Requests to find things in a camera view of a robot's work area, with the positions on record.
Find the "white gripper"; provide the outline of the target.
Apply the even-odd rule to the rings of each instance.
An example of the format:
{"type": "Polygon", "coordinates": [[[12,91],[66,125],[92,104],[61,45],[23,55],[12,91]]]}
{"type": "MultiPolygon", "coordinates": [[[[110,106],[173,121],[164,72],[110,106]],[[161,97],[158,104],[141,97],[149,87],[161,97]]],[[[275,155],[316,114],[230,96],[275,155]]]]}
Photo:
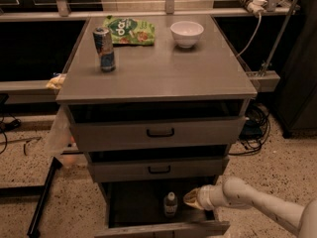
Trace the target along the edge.
{"type": "Polygon", "coordinates": [[[207,211],[227,204],[222,186],[210,184],[191,190],[183,197],[183,202],[190,207],[207,211]]]}

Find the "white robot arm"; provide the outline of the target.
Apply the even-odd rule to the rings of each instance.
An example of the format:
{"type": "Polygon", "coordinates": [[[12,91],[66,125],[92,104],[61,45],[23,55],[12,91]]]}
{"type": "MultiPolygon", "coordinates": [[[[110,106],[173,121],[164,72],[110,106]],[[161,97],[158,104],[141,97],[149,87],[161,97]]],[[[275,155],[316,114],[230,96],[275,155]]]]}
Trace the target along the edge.
{"type": "Polygon", "coordinates": [[[261,192],[240,178],[229,177],[220,185],[194,188],[183,201],[207,211],[217,207],[253,207],[297,238],[317,238],[317,199],[301,206],[261,192]]]}

